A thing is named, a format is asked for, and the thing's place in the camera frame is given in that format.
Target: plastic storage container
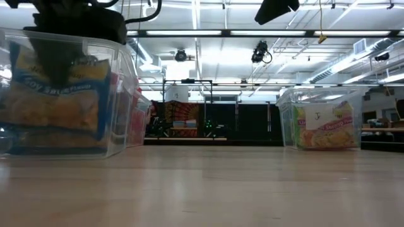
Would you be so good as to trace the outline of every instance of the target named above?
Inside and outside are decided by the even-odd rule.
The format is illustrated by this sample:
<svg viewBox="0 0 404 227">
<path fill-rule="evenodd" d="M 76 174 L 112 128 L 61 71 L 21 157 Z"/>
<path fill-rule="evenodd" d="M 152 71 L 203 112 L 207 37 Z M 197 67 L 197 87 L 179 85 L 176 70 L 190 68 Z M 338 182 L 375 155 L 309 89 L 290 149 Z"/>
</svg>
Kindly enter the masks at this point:
<svg viewBox="0 0 404 227">
<path fill-rule="evenodd" d="M 146 125 L 150 120 L 152 103 L 141 93 L 135 92 L 128 127 L 128 146 L 141 146 L 145 141 Z"/>
<path fill-rule="evenodd" d="M 0 156 L 122 151 L 134 70 L 128 49 L 115 42 L 0 28 Z"/>
<path fill-rule="evenodd" d="M 287 90 L 277 101 L 283 145 L 297 149 L 360 148 L 367 87 Z"/>
</svg>

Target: ceiling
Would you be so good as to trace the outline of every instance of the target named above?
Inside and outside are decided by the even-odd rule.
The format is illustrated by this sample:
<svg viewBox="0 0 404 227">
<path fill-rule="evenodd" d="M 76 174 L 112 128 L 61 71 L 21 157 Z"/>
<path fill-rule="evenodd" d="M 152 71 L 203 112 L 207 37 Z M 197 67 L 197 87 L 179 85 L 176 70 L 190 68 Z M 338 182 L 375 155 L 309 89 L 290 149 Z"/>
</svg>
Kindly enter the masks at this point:
<svg viewBox="0 0 404 227">
<path fill-rule="evenodd" d="M 131 30 L 208 30 L 208 29 L 257 29 L 257 30 L 318 30 L 321 13 L 319 1 L 299 0 L 300 10 L 290 12 L 265 24 L 254 21 L 260 0 L 163 0 L 161 13 L 157 19 L 144 23 L 128 25 Z M 393 0 L 394 8 L 387 0 L 335 0 L 336 8 L 331 9 L 331 0 L 322 0 L 322 27 L 327 30 L 401 30 L 404 28 L 404 0 Z M 115 10 L 122 11 L 125 18 L 139 18 L 150 15 L 153 8 L 148 8 L 147 1 L 119 1 Z M 0 20 L 0 26 L 6 28 L 23 28 L 33 25 L 33 8 L 12 10 L 0 1 L 0 15 L 8 20 Z M 175 64 L 173 53 L 185 49 L 187 55 L 195 56 L 198 50 L 200 74 L 194 61 L 188 62 L 189 77 L 212 79 L 217 83 L 239 83 L 247 79 L 249 83 L 303 83 L 314 72 L 330 66 L 338 58 L 353 51 L 357 38 L 329 38 L 318 44 L 317 38 L 139 38 L 140 45 L 151 56 L 159 56 L 163 66 Z M 368 44 L 380 38 L 367 39 Z M 260 40 L 265 40 L 273 55 L 271 64 L 253 64 L 251 55 Z M 342 83 L 352 77 L 371 70 L 383 68 L 394 61 L 403 60 L 403 44 L 388 49 L 390 60 L 376 62 L 363 58 L 356 64 L 346 65 L 332 76 L 318 83 Z M 151 73 L 142 71 L 138 63 L 138 74 L 144 83 L 161 82 L 165 71 Z M 395 65 L 393 71 L 401 71 L 401 64 Z M 370 75 L 357 81 L 363 83 L 386 77 Z M 263 87 L 260 91 L 279 90 L 280 87 Z"/>
</svg>

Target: hanging cable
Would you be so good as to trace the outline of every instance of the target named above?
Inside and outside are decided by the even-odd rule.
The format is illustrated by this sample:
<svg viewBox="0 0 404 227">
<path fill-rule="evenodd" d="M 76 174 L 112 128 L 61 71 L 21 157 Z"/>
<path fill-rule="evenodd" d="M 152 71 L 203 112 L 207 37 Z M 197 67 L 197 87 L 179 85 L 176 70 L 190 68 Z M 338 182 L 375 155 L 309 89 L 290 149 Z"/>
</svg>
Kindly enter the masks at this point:
<svg viewBox="0 0 404 227">
<path fill-rule="evenodd" d="M 158 16 L 158 14 L 160 14 L 161 10 L 162 10 L 162 0 L 157 0 L 157 9 L 152 15 L 146 16 L 144 18 L 128 19 L 128 20 L 125 21 L 125 24 L 128 24 L 128 23 L 140 23 L 140 22 L 150 21 L 150 20 L 156 18 Z"/>
<path fill-rule="evenodd" d="M 112 0 L 109 3 L 100 3 L 98 2 L 98 6 L 103 7 L 103 8 L 109 8 L 115 5 L 119 0 Z"/>
<path fill-rule="evenodd" d="M 320 4 L 320 38 L 318 40 L 318 44 L 321 44 L 327 39 L 327 36 L 323 35 L 323 7 L 321 5 L 321 0 L 319 0 L 319 4 Z"/>
<path fill-rule="evenodd" d="M 269 64 L 269 63 L 271 63 L 272 62 L 272 54 L 271 53 L 269 53 L 268 51 L 266 51 L 266 53 L 271 57 L 271 60 L 270 61 L 268 61 L 268 62 L 266 62 L 266 61 L 264 61 L 264 59 L 262 60 L 262 62 L 263 63 L 265 63 L 265 64 Z"/>
</svg>

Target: wooden table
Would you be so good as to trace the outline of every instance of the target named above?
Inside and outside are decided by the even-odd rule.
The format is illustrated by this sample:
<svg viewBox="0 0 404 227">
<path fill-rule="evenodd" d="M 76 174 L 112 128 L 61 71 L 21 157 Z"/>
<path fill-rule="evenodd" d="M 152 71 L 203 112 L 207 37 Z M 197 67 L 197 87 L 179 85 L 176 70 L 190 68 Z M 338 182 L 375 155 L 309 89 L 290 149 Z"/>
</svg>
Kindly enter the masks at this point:
<svg viewBox="0 0 404 227">
<path fill-rule="evenodd" d="M 404 154 L 143 146 L 0 160 L 1 227 L 402 227 Z"/>
</svg>

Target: white sign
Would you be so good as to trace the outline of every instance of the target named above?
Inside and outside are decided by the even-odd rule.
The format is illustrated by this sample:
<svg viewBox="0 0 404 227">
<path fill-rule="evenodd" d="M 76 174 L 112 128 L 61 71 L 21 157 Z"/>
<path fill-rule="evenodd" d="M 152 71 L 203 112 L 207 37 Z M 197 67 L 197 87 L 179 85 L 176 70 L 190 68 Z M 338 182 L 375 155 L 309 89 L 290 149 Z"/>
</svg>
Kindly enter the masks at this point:
<svg viewBox="0 0 404 227">
<path fill-rule="evenodd" d="M 306 130 L 316 130 L 328 122 L 338 120 L 333 113 L 334 107 L 332 104 L 306 106 Z"/>
</svg>

